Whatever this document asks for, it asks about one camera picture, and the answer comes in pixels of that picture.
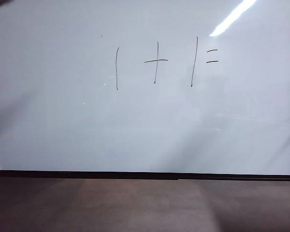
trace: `floor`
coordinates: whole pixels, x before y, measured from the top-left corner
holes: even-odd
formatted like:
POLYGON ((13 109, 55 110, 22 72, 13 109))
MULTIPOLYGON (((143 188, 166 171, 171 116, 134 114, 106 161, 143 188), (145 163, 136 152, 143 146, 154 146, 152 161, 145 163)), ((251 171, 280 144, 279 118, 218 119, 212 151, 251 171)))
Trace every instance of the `floor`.
POLYGON ((0 177, 0 232, 290 232, 290 182, 0 177))

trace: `handwritten equation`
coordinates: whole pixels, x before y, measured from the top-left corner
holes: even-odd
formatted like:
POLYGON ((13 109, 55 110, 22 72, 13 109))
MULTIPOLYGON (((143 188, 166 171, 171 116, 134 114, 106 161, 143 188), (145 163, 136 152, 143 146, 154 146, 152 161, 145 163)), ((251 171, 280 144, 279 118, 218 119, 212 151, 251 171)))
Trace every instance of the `handwritten equation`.
MULTIPOLYGON (((190 83, 190 86, 191 87, 193 86, 194 68, 195 68, 195 63, 196 63, 196 60, 197 60, 198 40, 199 40, 199 38, 197 37, 197 40, 196 40, 196 49, 195 49, 195 57, 194 57, 194 63, 193 63, 193 69, 192 69, 192 76, 191 76, 191 83, 190 83)), ((117 56, 118 56, 118 50, 119 50, 119 47, 117 48, 116 58, 115 58, 116 90, 118 90, 118 73, 117 73, 117 56)), ((218 49, 211 49, 211 50, 208 50, 207 52, 214 52, 214 51, 218 51, 218 49)), ((158 70, 158 63, 159 63, 159 61, 168 61, 168 59, 159 59, 159 41, 157 41, 157 59, 144 61, 144 63, 156 62, 156 71, 155 71, 154 84, 156 83, 157 70, 158 70)), ((206 64, 212 63, 212 62, 218 62, 218 60, 210 60, 210 61, 207 61, 206 64)))

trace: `whiteboard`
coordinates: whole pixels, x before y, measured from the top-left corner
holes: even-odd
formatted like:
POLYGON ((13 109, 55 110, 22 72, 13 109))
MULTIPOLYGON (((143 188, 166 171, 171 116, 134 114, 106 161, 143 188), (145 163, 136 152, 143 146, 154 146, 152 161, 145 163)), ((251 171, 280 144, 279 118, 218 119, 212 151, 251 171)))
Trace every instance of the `whiteboard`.
POLYGON ((241 2, 0 7, 0 170, 290 175, 290 0, 241 2))

